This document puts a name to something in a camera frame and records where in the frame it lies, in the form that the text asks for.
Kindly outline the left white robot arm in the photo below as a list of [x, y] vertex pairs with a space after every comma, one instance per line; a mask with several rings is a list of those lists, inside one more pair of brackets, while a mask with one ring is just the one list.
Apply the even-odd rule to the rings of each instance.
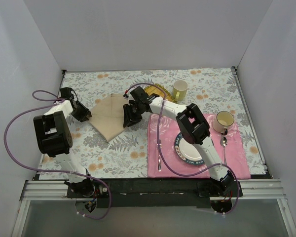
[[42, 154], [55, 158], [61, 168], [68, 172], [69, 180], [65, 184], [73, 192], [88, 198], [95, 193], [95, 185], [72, 151], [73, 138], [67, 124], [70, 116], [80, 122], [92, 117], [88, 108], [72, 100], [56, 102], [48, 112], [34, 117], [37, 144]]

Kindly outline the beige cloth napkin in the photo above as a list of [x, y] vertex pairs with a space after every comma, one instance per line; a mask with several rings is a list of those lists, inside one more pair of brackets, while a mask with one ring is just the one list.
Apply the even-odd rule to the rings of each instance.
[[96, 105], [91, 109], [89, 123], [107, 142], [124, 131], [123, 106], [127, 103], [128, 99], [122, 94], [110, 94], [102, 100], [97, 99]]

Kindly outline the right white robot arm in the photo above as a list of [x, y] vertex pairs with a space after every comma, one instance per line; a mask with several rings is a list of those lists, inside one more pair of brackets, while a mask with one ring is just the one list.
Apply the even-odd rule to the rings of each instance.
[[192, 103], [187, 106], [179, 105], [153, 95], [143, 100], [129, 100], [127, 104], [123, 105], [123, 111], [124, 127], [130, 127], [140, 122], [142, 114], [145, 112], [158, 114], [157, 139], [160, 137], [159, 127], [161, 117], [165, 116], [175, 120], [183, 138], [196, 148], [207, 167], [193, 174], [181, 174], [174, 171], [167, 164], [161, 151], [160, 142], [157, 141], [157, 148], [166, 167], [172, 173], [181, 177], [193, 177], [208, 170], [214, 192], [217, 195], [227, 195], [231, 192], [232, 186], [236, 185], [236, 194], [239, 196], [240, 185], [237, 177], [229, 166], [222, 163], [210, 137], [209, 123], [196, 104]]

